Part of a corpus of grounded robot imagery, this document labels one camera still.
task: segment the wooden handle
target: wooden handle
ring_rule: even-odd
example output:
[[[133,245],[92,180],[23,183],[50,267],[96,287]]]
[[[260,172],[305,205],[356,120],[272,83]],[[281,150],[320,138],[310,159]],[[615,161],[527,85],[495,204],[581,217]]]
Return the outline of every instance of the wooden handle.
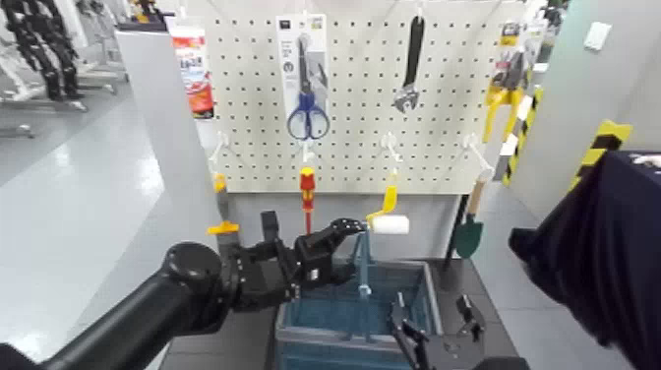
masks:
[[[467,213],[469,215],[477,214],[477,206],[480,204],[480,198],[482,197],[482,190],[484,189],[485,181],[478,180],[475,183],[473,188],[473,194],[470,196],[470,204],[468,205]]]

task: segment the black robotic arm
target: black robotic arm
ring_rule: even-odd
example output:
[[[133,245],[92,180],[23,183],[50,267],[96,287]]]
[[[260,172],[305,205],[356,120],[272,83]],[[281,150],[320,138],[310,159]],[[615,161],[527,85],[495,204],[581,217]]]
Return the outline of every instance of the black robotic arm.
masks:
[[[160,269],[50,359],[35,365],[0,346],[3,370],[143,369],[174,337],[214,333],[229,310],[256,311],[298,296],[301,289],[348,281],[332,254],[361,222],[340,218],[300,236],[293,249],[278,237],[275,212],[262,213],[265,241],[243,248],[229,237],[220,253],[193,242],[171,247]]]

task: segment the screwdriver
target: screwdriver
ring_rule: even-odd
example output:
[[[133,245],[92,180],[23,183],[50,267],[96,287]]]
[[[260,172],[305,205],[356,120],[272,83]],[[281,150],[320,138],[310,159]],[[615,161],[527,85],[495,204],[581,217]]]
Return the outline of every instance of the screwdriver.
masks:
[[[315,198],[315,170],[312,167],[301,168],[301,200],[305,214],[305,231],[312,233],[312,210]]]

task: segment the scissors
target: scissors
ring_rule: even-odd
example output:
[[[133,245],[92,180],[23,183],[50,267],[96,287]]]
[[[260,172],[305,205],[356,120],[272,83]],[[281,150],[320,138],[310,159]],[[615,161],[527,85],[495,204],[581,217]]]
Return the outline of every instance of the scissors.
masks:
[[[298,39],[298,65],[301,90],[298,94],[298,106],[287,118],[287,130],[295,139],[317,140],[329,131],[331,124],[326,113],[315,102],[315,94],[308,79],[305,47],[301,38]]]

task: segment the light switch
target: light switch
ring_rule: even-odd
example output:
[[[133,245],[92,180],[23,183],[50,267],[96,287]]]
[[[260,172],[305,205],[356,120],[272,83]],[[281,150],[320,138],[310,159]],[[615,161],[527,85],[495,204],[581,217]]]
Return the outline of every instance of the light switch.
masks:
[[[585,38],[585,47],[588,49],[599,51],[604,47],[608,32],[611,31],[612,25],[603,24],[601,22],[594,22],[590,27],[590,32],[587,33]]]

